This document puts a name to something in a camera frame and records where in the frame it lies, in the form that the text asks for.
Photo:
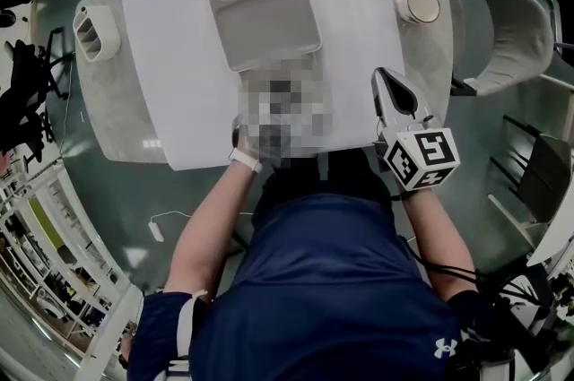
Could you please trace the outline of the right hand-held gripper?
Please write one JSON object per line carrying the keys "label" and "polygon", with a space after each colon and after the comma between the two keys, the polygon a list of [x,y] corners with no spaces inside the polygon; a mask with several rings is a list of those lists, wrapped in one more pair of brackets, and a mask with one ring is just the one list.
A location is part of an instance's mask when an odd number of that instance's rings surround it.
{"label": "right hand-held gripper", "polygon": [[371,89],[384,127],[374,142],[378,160],[387,165],[405,191],[445,183],[461,163],[451,129],[424,128],[422,124],[398,132],[390,128],[432,117],[422,91],[406,76],[385,67],[374,70]]}

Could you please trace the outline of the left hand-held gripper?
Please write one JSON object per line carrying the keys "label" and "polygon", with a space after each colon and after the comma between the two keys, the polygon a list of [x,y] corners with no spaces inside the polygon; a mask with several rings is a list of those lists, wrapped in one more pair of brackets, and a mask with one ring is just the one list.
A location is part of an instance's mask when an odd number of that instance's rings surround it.
{"label": "left hand-held gripper", "polygon": [[310,156],[310,125],[260,124],[244,120],[244,145],[248,152],[274,168],[289,168]]}

